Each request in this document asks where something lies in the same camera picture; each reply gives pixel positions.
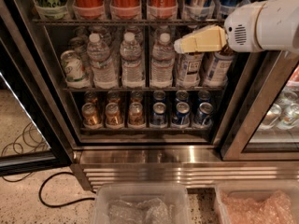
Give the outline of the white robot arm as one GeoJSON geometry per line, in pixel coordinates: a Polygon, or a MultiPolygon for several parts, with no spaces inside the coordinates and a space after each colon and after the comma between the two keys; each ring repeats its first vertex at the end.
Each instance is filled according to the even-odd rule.
{"type": "Polygon", "coordinates": [[[174,43],[178,54],[220,51],[285,50],[299,53],[299,0],[266,0],[236,8],[224,27],[208,25],[174,43]]]}

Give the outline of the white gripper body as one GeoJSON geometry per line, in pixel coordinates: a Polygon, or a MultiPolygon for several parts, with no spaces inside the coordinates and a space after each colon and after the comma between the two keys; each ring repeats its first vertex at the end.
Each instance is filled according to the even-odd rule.
{"type": "Polygon", "coordinates": [[[257,21],[264,2],[237,7],[224,22],[228,46],[236,52],[263,51],[257,38],[257,21]]]}

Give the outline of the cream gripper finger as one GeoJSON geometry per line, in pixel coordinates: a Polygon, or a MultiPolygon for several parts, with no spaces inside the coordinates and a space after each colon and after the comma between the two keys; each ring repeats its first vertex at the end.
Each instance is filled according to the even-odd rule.
{"type": "Polygon", "coordinates": [[[213,41],[224,40],[225,31],[219,25],[208,25],[184,36],[184,38],[191,37],[200,39],[210,38],[213,41]]]}
{"type": "Polygon", "coordinates": [[[185,35],[174,43],[174,49],[177,53],[209,52],[219,51],[225,45],[226,37],[220,32],[205,32],[199,34],[185,35]]]}

